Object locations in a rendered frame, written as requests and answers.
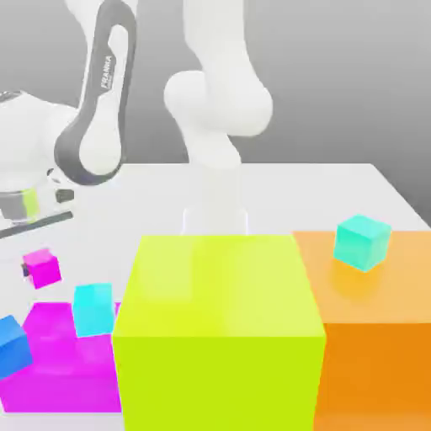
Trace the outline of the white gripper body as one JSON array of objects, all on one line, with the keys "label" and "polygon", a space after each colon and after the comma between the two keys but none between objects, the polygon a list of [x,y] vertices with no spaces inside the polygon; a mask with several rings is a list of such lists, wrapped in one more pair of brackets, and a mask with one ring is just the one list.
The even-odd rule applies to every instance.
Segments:
[{"label": "white gripper body", "polygon": [[0,213],[0,255],[21,255],[44,247],[57,249],[74,240],[75,221],[70,210],[29,222],[12,222]]}]

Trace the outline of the small magenta cube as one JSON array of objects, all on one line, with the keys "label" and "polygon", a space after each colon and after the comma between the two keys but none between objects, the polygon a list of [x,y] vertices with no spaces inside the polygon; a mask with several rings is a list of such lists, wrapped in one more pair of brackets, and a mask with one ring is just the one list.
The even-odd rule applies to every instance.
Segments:
[{"label": "small magenta cube", "polygon": [[25,254],[23,261],[36,290],[61,281],[58,258],[49,248]]}]

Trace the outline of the small cyan cube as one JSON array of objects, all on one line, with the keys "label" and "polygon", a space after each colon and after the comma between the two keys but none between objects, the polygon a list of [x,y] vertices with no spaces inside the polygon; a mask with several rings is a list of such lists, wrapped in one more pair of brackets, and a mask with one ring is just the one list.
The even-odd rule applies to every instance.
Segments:
[{"label": "small cyan cube", "polygon": [[74,290],[72,315],[79,338],[112,333],[115,319],[112,284],[77,286]]}]

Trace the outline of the small blue cube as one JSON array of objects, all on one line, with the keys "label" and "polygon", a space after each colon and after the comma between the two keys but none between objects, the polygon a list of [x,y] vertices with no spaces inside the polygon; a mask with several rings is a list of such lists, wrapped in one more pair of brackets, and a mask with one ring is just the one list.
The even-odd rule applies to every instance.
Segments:
[{"label": "small blue cube", "polygon": [[0,318],[0,381],[32,363],[26,332],[12,315]]}]

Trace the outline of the small teal cube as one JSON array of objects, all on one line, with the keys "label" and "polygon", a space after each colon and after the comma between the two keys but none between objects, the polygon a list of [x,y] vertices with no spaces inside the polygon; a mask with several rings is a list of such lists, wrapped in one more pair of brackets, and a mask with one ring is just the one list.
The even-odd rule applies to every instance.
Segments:
[{"label": "small teal cube", "polygon": [[337,226],[333,257],[368,272],[386,258],[391,226],[364,215],[354,215]]}]

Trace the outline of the large magenta box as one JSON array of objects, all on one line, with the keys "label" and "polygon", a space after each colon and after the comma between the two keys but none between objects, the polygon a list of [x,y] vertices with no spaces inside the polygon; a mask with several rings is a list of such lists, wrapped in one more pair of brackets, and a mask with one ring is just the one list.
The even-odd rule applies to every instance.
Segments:
[{"label": "large magenta box", "polygon": [[66,302],[35,303],[24,330],[33,363],[0,380],[5,412],[121,411],[109,334],[79,338]]}]

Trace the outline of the large yellow-green box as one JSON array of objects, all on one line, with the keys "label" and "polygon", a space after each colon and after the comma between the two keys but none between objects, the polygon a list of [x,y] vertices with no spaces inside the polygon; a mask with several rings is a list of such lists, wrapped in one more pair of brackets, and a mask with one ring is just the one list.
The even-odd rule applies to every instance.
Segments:
[{"label": "large yellow-green box", "polygon": [[125,431],[313,431],[326,333],[290,234],[144,236],[113,345]]}]

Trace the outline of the large orange box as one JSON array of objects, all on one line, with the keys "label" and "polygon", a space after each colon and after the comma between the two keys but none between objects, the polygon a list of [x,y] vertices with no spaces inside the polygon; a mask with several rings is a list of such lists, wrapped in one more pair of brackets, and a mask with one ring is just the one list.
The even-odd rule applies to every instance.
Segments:
[{"label": "large orange box", "polygon": [[368,273],[298,231],[327,345],[315,431],[431,431],[431,232],[395,231]]}]

